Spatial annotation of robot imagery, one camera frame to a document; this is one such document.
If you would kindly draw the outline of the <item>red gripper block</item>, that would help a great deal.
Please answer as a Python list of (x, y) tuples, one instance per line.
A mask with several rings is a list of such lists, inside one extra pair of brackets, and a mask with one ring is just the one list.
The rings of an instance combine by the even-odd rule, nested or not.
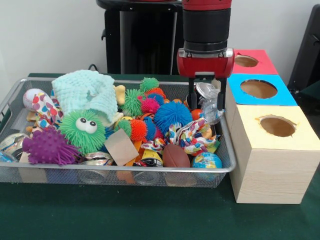
[(182, 57), (177, 56), (178, 72), (183, 77), (188, 77), (188, 106), (191, 110), (197, 108), (197, 94), (195, 93), (194, 78), (201, 74), (214, 76), (220, 82), (220, 92), (217, 96), (217, 109), (223, 110), (226, 101), (227, 79), (233, 70), (235, 56), (230, 57)]

